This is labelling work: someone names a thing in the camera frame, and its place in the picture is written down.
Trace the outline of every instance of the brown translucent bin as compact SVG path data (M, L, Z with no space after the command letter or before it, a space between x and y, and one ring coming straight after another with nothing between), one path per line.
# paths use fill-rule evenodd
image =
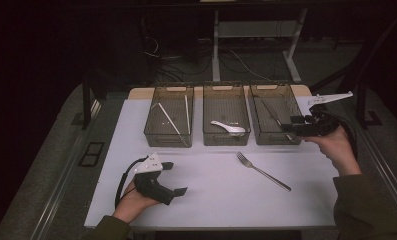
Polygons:
M203 134L206 146L245 146L251 131L242 82L205 82L203 90ZM242 133L230 133L218 121L241 127Z
M258 145L298 145L292 120L302 116L291 86L281 82L251 82L248 102Z
M194 87L164 83L155 87L144 134L150 147L192 146Z

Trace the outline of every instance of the white table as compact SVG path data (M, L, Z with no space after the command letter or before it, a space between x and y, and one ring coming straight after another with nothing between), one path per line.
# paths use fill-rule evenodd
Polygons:
M293 86L296 96L309 95L305 86ZM195 89L191 148L151 148L143 129L153 89L134 89L125 101L97 183L85 226L95 227L114 211L122 174L135 160L158 152L174 168L158 178L169 188L188 187L170 206L147 209L131 226L135 230L304 229L333 227L337 198L331 161L317 145L258 146L254 132L243 147L203 144L202 92ZM308 97L297 97L303 114ZM292 188L287 192L236 158L241 151L257 167ZM127 183L132 179L129 174Z

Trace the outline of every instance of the person's right hand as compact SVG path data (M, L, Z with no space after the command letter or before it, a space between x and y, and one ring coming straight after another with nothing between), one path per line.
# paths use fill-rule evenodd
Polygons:
M120 200L113 213L113 217L118 218L126 223L135 220L146 208L159 204L160 202L145 197L136 191L133 180L129 183L125 195Z
M332 160L332 164L338 170L340 176L361 174L347 133L342 126L326 136L303 137L303 140L319 145L320 151Z

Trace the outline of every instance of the metal fork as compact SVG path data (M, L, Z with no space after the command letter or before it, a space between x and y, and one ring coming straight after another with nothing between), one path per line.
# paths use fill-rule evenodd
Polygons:
M263 170L255 167L252 162L250 162L250 160L248 160L241 152L238 152L236 154L236 156L238 157L239 161L241 161L242 165L244 165L247 168L253 168L254 170L256 170L257 172L263 174L265 177L267 177L268 179L272 180L273 182L275 182L277 185L279 185L280 187L282 187L283 189L285 189L286 191L290 192L291 188L288 187L288 185L286 185L285 183L277 180L276 178L270 176L269 174L267 174L266 172L264 172Z

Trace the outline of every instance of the spoon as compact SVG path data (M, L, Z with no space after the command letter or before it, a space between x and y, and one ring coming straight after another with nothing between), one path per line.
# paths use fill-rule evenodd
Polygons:
M220 126L224 129L226 129L226 131L229 132L229 135L231 136L244 136L245 133L245 129L242 127L232 127L232 126L228 126L226 124L223 124L221 122L218 121L211 121L211 124Z

